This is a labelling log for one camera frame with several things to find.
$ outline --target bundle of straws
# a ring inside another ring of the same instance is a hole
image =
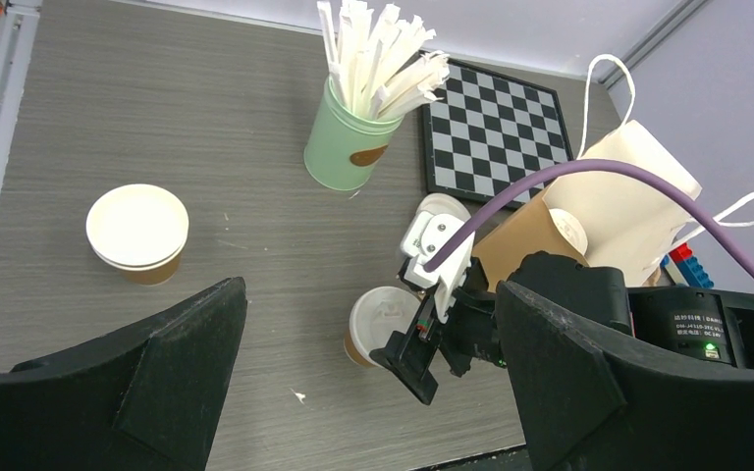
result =
[[[433,91],[450,74],[447,54],[426,53],[404,67],[435,37],[420,17],[400,20],[401,9],[389,4],[372,28],[374,10],[368,10],[366,2],[343,0],[335,37],[331,3],[319,1],[316,6],[334,91],[354,115],[387,122],[438,99]]]

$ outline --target chessboard frame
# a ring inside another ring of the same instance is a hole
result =
[[[464,61],[458,61],[455,59],[450,59],[449,63],[451,65],[468,69],[472,72],[475,72],[477,74],[483,74],[487,75],[493,78],[502,79],[505,81],[512,81],[515,83],[518,83],[523,86],[527,86],[530,88],[534,88],[538,91],[543,91],[545,93],[550,94],[554,99],[554,106],[557,111],[557,115],[559,118],[559,124],[560,124],[560,131],[562,134],[562,139],[565,144],[565,149],[567,150],[567,158],[568,161],[571,161],[574,159],[573,156],[573,150],[570,147],[570,140],[567,137],[567,128],[565,125],[565,118],[563,117],[562,113],[562,106],[560,105],[559,100],[559,94],[552,88],[548,88],[542,85],[537,85],[535,83],[529,82],[527,80],[523,80],[520,78],[514,78],[509,77],[505,74],[501,74],[495,71],[491,71],[489,69],[484,69],[478,66],[473,66],[471,64],[468,64]],[[429,105],[421,106],[420,107],[420,118],[421,118],[421,129],[423,131],[423,176],[425,179],[426,184],[426,191],[427,193],[445,193],[448,194],[458,200],[464,200],[464,201],[474,201],[478,203],[486,203],[492,199],[490,196],[478,194],[471,191],[465,191],[457,188],[449,188],[445,186],[439,186],[435,183],[435,150],[434,150],[434,143],[432,139],[432,115],[429,108]],[[505,205],[505,208],[509,209],[518,209],[520,208],[524,203],[518,202],[518,201],[511,201],[507,205]]]

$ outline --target green cup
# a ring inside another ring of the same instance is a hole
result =
[[[315,180],[331,189],[357,189],[368,182],[402,121],[400,117],[380,123],[353,115],[340,103],[328,79],[304,147],[304,166]]]

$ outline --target blue toy brick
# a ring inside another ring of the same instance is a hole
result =
[[[698,263],[697,258],[690,257],[682,262],[675,263],[675,265],[691,287],[715,287],[715,283],[710,280],[710,276],[707,275],[706,271],[704,271],[704,267],[700,263]]]

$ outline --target table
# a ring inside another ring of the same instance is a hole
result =
[[[251,304],[208,469],[408,469],[523,443],[492,366],[457,379],[436,362],[425,407],[346,358],[350,307],[395,283],[421,136],[406,119],[358,194],[321,187],[301,151],[324,68],[318,35],[46,0],[0,200],[0,371],[241,276]],[[582,81],[498,70],[556,89],[578,147]],[[600,86],[591,113],[590,141],[619,123]],[[128,284],[85,239],[90,205],[125,183],[188,208],[181,269],[160,287]]]

